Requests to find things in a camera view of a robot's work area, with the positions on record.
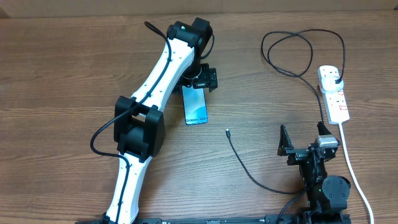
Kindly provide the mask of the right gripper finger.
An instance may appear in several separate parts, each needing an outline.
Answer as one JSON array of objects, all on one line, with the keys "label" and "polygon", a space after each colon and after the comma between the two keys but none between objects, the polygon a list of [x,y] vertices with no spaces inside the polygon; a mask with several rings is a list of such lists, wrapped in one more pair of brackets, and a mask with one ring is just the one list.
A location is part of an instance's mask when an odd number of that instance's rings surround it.
[{"label": "right gripper finger", "polygon": [[317,128],[318,128],[318,133],[320,136],[331,135],[331,132],[326,128],[326,126],[324,125],[324,122],[322,122],[322,121],[318,122]]},{"label": "right gripper finger", "polygon": [[277,150],[278,156],[287,156],[294,150],[292,141],[289,138],[286,127],[282,124],[280,126],[280,141]]}]

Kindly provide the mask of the Samsung Galaxy smartphone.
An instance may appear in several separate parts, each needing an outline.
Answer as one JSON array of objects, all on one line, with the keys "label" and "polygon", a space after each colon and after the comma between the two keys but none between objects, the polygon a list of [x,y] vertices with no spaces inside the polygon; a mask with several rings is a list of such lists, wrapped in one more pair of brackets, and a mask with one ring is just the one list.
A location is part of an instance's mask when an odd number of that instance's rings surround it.
[{"label": "Samsung Galaxy smartphone", "polygon": [[182,87],[183,107],[186,125],[205,124],[208,122],[204,89]]}]

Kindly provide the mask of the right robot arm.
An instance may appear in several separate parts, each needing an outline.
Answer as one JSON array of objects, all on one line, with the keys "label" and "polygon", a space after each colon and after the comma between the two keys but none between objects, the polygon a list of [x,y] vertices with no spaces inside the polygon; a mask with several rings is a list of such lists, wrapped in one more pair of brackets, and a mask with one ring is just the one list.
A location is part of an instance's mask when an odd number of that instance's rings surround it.
[{"label": "right robot arm", "polygon": [[299,166],[303,179],[303,193],[307,196],[308,207],[298,210],[295,215],[283,217],[281,211],[276,223],[350,223],[343,210],[348,207],[351,183],[342,176],[328,175],[325,162],[335,158],[340,145],[320,121],[315,142],[304,149],[295,149],[286,127],[280,126],[280,141],[277,154],[287,157],[287,165]]}]

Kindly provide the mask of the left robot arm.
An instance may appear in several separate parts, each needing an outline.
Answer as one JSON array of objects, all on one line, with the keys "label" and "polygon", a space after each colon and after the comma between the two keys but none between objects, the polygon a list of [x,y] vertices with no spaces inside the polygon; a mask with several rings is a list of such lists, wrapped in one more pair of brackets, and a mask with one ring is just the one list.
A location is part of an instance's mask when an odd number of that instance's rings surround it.
[{"label": "left robot arm", "polygon": [[165,40],[165,47],[146,81],[129,98],[119,97],[114,118],[104,125],[114,126],[119,171],[111,205],[98,223],[137,220],[146,170],[164,143],[164,109],[171,94],[182,93],[187,123],[205,123],[204,90],[218,87],[216,69],[201,62],[206,45],[215,39],[209,21],[177,21],[166,33],[150,22],[145,25]]}]

